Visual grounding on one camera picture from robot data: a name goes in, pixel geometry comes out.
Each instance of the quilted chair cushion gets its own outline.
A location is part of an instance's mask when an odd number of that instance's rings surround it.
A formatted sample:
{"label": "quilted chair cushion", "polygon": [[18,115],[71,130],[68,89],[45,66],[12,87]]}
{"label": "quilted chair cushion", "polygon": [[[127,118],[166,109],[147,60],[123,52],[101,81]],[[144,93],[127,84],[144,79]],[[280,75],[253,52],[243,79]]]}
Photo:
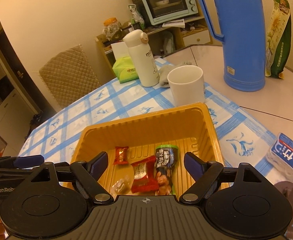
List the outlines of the quilted chair cushion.
{"label": "quilted chair cushion", "polygon": [[80,44],[50,59],[39,75],[61,108],[101,86]]}

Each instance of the candy wrapper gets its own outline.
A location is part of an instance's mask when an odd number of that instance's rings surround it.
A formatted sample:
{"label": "candy wrapper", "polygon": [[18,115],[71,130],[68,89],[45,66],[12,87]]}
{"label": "candy wrapper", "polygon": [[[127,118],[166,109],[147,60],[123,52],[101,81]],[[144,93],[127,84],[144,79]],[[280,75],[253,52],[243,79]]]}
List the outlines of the candy wrapper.
{"label": "candy wrapper", "polygon": [[113,196],[114,199],[117,197],[117,195],[125,195],[128,192],[128,190],[130,189],[129,181],[130,178],[128,175],[126,175],[123,179],[119,179],[111,187],[110,194]]}
{"label": "candy wrapper", "polygon": [[132,193],[150,192],[159,189],[158,182],[154,178],[155,156],[148,157],[139,162],[132,163],[134,180],[131,187]]}
{"label": "candy wrapper", "polygon": [[156,195],[175,195],[172,173],[178,161],[179,148],[175,145],[160,145],[156,148],[156,180],[159,190]]}
{"label": "candy wrapper", "polygon": [[128,164],[127,151],[128,151],[128,147],[116,147],[115,148],[115,159],[114,159],[113,165]]}

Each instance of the dining table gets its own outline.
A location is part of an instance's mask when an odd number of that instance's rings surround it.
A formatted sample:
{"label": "dining table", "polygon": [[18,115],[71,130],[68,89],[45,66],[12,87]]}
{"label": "dining table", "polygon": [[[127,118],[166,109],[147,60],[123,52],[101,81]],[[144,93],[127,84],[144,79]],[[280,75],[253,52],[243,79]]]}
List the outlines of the dining table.
{"label": "dining table", "polygon": [[[221,146],[224,165],[253,165],[271,183],[287,180],[266,154],[282,132],[293,140],[293,72],[284,80],[266,78],[256,92],[242,92],[223,80],[221,46],[195,45],[157,58],[158,68],[190,62],[202,68],[205,104]],[[32,131],[19,156],[41,154],[45,161],[70,162],[83,129],[139,114],[174,107],[170,88],[143,87],[139,79],[122,83],[115,78],[83,96]]]}

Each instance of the white thermos bottle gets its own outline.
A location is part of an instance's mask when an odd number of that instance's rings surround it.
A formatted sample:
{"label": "white thermos bottle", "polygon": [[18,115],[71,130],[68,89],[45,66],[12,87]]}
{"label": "white thermos bottle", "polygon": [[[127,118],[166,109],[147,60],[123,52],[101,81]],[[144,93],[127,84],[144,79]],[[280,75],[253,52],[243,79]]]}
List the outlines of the white thermos bottle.
{"label": "white thermos bottle", "polygon": [[128,33],[123,40],[142,86],[152,87],[159,83],[160,75],[148,43],[148,35],[142,30],[135,30]]}

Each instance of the drawer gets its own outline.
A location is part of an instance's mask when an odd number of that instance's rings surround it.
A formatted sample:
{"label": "drawer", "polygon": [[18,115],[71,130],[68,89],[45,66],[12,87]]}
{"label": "drawer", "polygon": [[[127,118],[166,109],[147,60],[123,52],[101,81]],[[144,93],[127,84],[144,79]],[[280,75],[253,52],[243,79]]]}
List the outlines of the drawer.
{"label": "drawer", "polygon": [[13,91],[7,96],[7,98],[5,98],[5,100],[0,104],[0,122],[7,110],[9,109],[10,105],[12,104],[12,100],[16,94],[16,90],[13,89]]}
{"label": "drawer", "polygon": [[209,30],[198,32],[183,38],[184,46],[193,44],[206,44],[211,42]]}

